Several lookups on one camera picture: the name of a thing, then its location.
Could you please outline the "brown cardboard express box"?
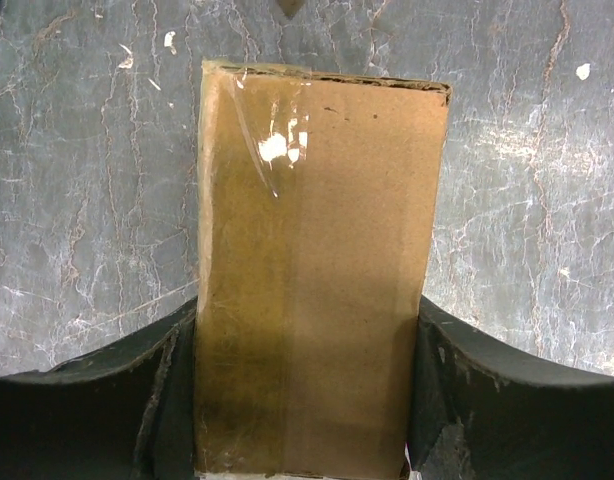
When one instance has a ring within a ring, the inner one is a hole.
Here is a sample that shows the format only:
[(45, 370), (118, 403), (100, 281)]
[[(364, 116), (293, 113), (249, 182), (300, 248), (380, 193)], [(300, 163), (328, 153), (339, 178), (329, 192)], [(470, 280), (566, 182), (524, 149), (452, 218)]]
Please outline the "brown cardboard express box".
[(202, 73), (196, 470), (400, 478), (452, 90)]

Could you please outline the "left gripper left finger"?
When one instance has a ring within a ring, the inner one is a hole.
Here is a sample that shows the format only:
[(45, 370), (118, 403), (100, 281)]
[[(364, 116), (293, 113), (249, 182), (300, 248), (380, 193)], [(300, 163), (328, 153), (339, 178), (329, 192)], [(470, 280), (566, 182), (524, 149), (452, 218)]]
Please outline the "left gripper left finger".
[(0, 479), (191, 479), (196, 302), (53, 369), (0, 377)]

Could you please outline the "yellow utility knife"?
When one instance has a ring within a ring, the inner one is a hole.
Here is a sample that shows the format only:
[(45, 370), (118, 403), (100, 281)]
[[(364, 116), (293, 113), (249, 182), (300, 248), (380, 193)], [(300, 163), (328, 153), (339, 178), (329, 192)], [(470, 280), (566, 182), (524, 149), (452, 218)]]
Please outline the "yellow utility knife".
[(277, 0), (276, 3), (287, 19), (293, 19), (305, 4), (305, 0)]

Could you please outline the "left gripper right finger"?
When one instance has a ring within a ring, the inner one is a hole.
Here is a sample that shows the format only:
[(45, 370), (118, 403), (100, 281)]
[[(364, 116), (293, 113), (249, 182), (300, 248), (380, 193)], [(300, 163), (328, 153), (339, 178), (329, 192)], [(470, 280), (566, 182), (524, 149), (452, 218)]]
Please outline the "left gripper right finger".
[(409, 458), (425, 479), (614, 479), (614, 376), (420, 303)]

